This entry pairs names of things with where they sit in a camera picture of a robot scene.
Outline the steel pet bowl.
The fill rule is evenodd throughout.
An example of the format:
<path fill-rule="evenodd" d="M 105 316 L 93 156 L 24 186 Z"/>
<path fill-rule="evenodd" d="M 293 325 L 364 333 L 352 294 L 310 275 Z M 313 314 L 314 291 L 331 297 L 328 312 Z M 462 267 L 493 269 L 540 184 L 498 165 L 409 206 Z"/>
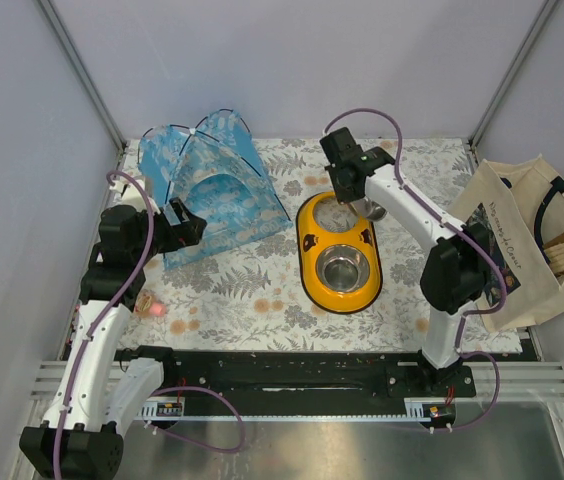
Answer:
<path fill-rule="evenodd" d="M 357 248 L 336 244 L 323 250 L 316 261 L 320 282 L 337 293 L 352 293 L 364 287 L 370 277 L 367 257 Z"/>
<path fill-rule="evenodd" d="M 357 212 L 357 215 L 371 222 L 382 220 L 387 212 L 376 202 L 364 197 L 351 203 L 351 207 Z"/>

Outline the blue snowman pet tent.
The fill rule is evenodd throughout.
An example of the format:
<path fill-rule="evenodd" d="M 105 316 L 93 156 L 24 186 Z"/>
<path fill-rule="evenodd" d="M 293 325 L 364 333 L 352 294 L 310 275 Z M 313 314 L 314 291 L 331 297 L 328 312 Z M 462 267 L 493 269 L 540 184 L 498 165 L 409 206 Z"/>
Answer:
<path fill-rule="evenodd" d="M 194 127 L 149 129 L 138 144 L 137 165 L 164 206 L 180 199 L 207 226 L 202 240 L 164 255 L 175 269 L 277 234 L 291 225 L 251 131 L 238 111 L 219 109 Z"/>

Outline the blue snowman tent mat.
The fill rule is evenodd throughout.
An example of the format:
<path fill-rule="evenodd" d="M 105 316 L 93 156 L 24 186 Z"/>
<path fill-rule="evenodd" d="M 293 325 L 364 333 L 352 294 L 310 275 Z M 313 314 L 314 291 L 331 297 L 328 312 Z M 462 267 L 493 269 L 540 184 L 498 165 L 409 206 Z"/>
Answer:
<path fill-rule="evenodd" d="M 253 194 L 242 182 L 227 174 L 214 175 L 195 185 L 185 206 L 207 221 L 202 241 L 193 248 L 197 256 L 215 255 L 279 233 L 290 220 L 276 198 L 268 192 Z"/>

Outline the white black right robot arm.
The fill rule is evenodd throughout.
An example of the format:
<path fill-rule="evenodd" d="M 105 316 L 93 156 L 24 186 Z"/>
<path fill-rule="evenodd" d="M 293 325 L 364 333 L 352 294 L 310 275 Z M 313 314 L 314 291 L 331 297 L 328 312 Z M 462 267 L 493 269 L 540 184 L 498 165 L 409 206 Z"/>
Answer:
<path fill-rule="evenodd" d="M 337 201 L 367 220 L 391 216 L 427 254 L 420 289 L 430 306 L 422 347 L 428 364 L 418 369 L 417 383 L 424 393 L 440 395 L 453 382 L 449 366 L 460 358 L 460 328 L 478 312 L 477 300 L 499 272 L 488 254 L 489 233 L 433 204 L 397 173 L 397 159 L 380 147 L 364 150 L 348 129 L 324 135 L 320 145 Z"/>

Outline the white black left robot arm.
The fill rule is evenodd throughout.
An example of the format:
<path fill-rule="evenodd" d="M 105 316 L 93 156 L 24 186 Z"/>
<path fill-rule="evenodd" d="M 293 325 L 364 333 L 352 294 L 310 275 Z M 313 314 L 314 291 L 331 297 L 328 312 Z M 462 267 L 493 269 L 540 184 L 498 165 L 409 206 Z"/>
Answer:
<path fill-rule="evenodd" d="M 108 385 L 118 342 L 153 257 L 196 246 L 207 226 L 179 200 L 162 208 L 122 203 L 106 209 L 79 295 L 71 352 L 41 424 L 23 429 L 19 448 L 46 479 L 112 479 L 124 437 L 154 392 L 167 395 L 179 372 L 164 347 L 140 348 L 115 387 Z"/>

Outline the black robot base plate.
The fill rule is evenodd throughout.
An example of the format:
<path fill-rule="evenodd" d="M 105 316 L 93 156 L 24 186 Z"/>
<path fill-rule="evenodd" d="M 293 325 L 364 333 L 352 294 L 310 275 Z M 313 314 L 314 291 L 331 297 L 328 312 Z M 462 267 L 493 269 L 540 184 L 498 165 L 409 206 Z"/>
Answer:
<path fill-rule="evenodd" d="M 162 364 L 164 386 L 183 390 L 178 398 L 209 396 L 224 404 L 237 395 L 280 391 L 352 390 L 425 404 L 476 396 L 466 363 L 435 372 L 419 353 L 206 352 L 141 346 L 120 349 L 114 359 L 125 365 L 141 357 Z"/>

